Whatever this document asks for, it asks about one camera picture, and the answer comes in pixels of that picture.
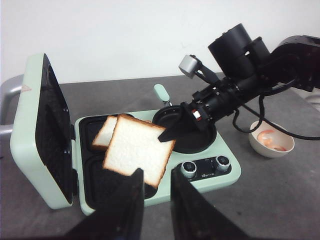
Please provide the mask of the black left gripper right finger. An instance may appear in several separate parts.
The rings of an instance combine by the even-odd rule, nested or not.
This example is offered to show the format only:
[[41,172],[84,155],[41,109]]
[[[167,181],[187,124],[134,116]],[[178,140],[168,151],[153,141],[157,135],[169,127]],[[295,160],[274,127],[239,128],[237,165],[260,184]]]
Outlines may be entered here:
[[178,168],[171,171],[171,217],[176,240],[249,240],[210,204]]

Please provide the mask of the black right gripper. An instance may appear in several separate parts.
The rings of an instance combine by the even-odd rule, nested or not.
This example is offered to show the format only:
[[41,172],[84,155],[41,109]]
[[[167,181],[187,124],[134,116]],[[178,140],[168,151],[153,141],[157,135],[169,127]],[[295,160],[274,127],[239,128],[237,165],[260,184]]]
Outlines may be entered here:
[[203,131],[253,99],[253,79],[224,77],[195,92],[190,103],[183,102],[175,121],[158,137],[162,142],[176,140],[195,128]]

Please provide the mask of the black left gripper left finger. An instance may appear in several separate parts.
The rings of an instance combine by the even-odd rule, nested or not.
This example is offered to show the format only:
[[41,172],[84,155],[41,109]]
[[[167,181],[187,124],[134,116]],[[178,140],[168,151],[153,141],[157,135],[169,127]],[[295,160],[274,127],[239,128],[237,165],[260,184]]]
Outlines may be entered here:
[[138,168],[65,240],[139,240],[144,215],[144,172]]

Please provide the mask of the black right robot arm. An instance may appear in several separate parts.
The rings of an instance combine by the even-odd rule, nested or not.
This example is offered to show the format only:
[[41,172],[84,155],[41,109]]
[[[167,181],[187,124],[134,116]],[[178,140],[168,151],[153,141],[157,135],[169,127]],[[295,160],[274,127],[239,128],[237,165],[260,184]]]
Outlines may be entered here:
[[244,26],[238,24],[208,49],[224,78],[219,79],[194,55],[183,58],[179,65],[181,72],[189,78],[201,78],[208,86],[195,92],[190,103],[180,104],[179,117],[159,136],[161,142],[205,130],[256,97],[272,96],[289,88],[310,92],[320,86],[317,37],[294,35],[269,51],[261,37],[251,39]]

